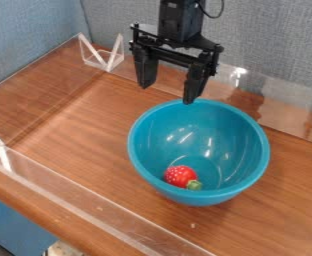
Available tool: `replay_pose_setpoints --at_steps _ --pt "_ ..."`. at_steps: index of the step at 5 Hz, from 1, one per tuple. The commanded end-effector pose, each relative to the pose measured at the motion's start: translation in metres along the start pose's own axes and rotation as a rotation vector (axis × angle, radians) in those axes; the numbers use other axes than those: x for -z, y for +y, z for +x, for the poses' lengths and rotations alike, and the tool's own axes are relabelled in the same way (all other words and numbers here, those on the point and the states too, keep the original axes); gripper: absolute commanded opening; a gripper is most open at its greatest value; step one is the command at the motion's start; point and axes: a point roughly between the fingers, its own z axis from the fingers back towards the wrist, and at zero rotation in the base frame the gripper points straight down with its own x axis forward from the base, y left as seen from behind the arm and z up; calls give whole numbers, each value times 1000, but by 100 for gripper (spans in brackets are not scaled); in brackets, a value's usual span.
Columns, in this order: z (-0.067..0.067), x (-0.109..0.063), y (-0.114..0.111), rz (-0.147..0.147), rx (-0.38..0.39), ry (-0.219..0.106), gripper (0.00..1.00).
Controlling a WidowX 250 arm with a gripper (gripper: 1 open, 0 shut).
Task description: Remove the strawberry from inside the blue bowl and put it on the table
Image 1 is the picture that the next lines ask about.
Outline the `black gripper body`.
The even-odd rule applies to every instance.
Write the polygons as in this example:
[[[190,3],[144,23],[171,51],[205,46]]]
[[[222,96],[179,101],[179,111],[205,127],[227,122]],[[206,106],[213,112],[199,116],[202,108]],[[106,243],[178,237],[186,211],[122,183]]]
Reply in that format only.
[[[219,55],[225,48],[203,34],[205,18],[218,19],[225,11],[222,5],[217,15],[206,10],[206,0],[160,0],[158,24],[136,22],[131,25],[134,47],[143,46],[159,61],[190,68],[193,63],[209,64],[211,76],[217,73]]]

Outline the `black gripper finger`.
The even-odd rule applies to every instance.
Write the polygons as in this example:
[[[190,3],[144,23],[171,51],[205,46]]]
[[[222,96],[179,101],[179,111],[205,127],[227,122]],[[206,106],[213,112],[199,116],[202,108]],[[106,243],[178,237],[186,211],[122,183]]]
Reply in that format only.
[[[185,104],[193,104],[195,99],[202,95],[210,76],[211,68],[209,64],[191,64],[187,73],[187,80],[185,82]]]
[[[143,46],[134,47],[135,69],[139,86],[146,89],[156,81],[159,60]]]

